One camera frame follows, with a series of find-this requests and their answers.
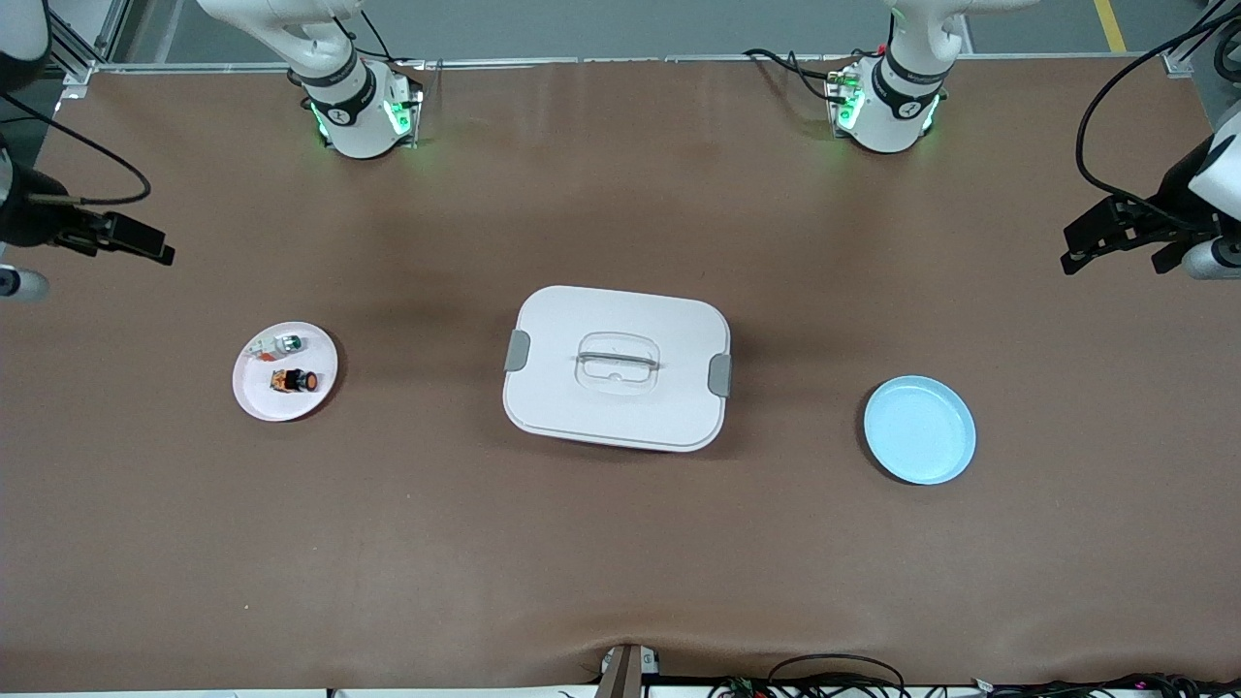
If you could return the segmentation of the white lidded box grey latches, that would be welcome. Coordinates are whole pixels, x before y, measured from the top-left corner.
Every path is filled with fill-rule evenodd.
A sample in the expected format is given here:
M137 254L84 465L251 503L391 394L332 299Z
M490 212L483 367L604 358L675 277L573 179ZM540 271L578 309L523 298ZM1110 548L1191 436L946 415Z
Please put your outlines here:
M704 301L545 287L517 313L503 406L527 433L688 455L725 425L731 339Z

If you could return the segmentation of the pink round plate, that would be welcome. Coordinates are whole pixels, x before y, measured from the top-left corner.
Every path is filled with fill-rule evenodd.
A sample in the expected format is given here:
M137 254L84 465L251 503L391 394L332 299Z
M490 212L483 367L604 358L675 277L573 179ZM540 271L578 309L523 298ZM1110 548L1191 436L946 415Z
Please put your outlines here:
M256 361L244 354L244 348L266 334L297 334L304 340L304 350L282 361ZM320 409L333 396L340 375L338 348L333 337L323 328L302 322L283 322L257 332L244 343L232 369L232 392L240 409L266 424L290 424ZM277 369L307 369L319 376L318 392L282 394L271 389L271 375Z

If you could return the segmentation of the light blue round plate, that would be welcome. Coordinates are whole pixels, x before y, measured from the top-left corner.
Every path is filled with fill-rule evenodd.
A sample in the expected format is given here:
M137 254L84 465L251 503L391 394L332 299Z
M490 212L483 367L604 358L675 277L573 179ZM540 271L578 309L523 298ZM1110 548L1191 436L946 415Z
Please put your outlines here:
M939 486L965 473L978 446L967 404L922 375L874 389L862 409L862 438L877 465L910 486Z

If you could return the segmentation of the silver table edge strip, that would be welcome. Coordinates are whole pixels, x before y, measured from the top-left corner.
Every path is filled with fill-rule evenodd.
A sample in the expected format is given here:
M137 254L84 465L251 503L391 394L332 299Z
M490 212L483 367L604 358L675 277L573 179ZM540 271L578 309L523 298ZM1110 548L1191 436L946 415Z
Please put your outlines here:
M1001 60L1132 60L1140 52L1059 52L1059 53L961 53L957 65L968 61ZM750 61L745 53L669 53L664 57L644 58L577 58L541 57L506 60L400 60L398 66L413 71L434 70L503 70L527 68L542 65L592 65L592 63L738 63ZM283 75L288 66L283 62L199 62L199 63L98 63L89 75Z

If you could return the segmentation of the brown table mat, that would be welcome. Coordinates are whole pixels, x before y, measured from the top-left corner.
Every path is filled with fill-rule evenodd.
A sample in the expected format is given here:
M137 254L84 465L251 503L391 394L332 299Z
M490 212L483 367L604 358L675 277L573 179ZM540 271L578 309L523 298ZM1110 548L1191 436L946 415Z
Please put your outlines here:
M58 118L146 171L130 212L177 255L12 253L52 288L0 303L0 692L576 683L625 642L669 673L1237 679L1241 282L1059 265L1119 66L958 65L898 156L748 62L446 71L375 161L280 75L98 77ZM509 334L553 284L717 306L719 437L515 428ZM266 424L232 370L292 320L340 375ZM947 483L865 445L903 375L970 409Z

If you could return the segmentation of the aluminium frame profile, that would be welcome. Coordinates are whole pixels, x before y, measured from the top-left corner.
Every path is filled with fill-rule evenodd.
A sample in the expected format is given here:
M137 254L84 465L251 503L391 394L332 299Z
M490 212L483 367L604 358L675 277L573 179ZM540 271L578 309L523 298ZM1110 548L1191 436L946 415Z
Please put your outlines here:
M1193 70L1193 57L1198 53L1199 48L1204 48L1217 34L1216 29L1207 31L1203 26L1210 24L1220 15L1232 12L1239 4L1241 4L1241 0L1204 0L1204 9L1201 12L1198 12L1198 17L1191 26L1195 34L1183 41L1183 43L1178 43L1173 48L1167 48L1162 53L1162 67L1170 79L1190 79L1193 77L1193 72L1195 72Z
M88 84L91 75L110 63L123 26L137 0L46 0L50 61L66 88Z

